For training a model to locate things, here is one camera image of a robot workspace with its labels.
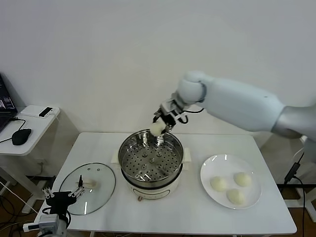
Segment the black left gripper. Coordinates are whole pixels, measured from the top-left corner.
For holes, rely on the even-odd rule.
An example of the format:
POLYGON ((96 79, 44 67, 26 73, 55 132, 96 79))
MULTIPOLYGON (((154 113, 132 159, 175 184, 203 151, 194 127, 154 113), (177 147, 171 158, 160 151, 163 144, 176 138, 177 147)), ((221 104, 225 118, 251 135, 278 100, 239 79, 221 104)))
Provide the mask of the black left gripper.
POLYGON ((68 207, 74 204, 84 193, 82 175, 79 177, 78 186, 74 191, 52 192, 50 187, 42 189, 46 204, 50 207, 49 214, 66 215, 68 207))

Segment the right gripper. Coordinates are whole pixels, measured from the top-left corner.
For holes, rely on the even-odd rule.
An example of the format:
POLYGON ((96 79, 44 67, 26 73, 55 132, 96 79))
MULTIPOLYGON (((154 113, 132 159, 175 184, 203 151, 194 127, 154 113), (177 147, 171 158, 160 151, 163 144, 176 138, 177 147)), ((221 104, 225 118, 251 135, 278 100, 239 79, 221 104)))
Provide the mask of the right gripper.
POLYGON ((160 104, 159 110, 154 112, 153 121, 157 121, 160 117, 164 124, 162 134, 170 132, 177 122, 188 123, 188 117, 184 114, 183 108, 174 99, 167 99, 160 104))

